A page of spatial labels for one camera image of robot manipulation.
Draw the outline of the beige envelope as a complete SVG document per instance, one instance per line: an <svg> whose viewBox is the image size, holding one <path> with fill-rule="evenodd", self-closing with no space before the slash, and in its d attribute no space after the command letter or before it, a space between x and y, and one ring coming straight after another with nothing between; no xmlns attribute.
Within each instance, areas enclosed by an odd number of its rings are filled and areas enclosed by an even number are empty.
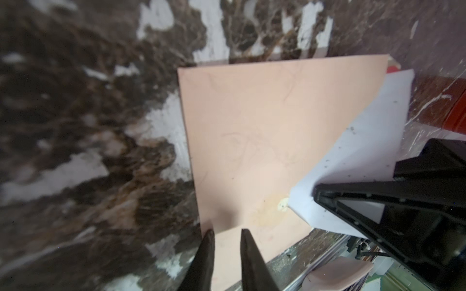
<svg viewBox="0 0 466 291"><path fill-rule="evenodd" d="M284 202L375 98L388 55L179 68L203 232L216 234L212 289L241 279L240 236L265 261L311 231Z"/></svg>

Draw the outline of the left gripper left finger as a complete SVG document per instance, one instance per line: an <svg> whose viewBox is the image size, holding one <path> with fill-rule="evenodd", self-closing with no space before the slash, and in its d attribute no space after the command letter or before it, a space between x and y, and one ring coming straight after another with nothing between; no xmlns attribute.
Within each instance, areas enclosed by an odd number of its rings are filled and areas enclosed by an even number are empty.
<svg viewBox="0 0 466 291"><path fill-rule="evenodd" d="M208 230L178 291L210 291L215 258L215 233Z"/></svg>

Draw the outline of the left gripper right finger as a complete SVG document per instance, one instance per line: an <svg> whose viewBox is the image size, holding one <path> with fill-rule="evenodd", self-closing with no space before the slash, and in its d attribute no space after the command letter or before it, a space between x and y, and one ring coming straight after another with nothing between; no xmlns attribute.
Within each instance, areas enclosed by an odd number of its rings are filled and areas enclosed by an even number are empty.
<svg viewBox="0 0 466 291"><path fill-rule="evenodd" d="M267 265L248 229L241 230L241 284L244 291L278 291Z"/></svg>

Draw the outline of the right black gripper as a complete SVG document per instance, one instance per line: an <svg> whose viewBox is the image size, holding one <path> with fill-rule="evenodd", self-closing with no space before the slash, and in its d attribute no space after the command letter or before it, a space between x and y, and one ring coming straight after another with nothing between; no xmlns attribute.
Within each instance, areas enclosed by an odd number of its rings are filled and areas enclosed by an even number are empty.
<svg viewBox="0 0 466 291"><path fill-rule="evenodd" d="M466 282L466 144L430 139L395 181L319 184L314 201L430 284Z"/></svg>

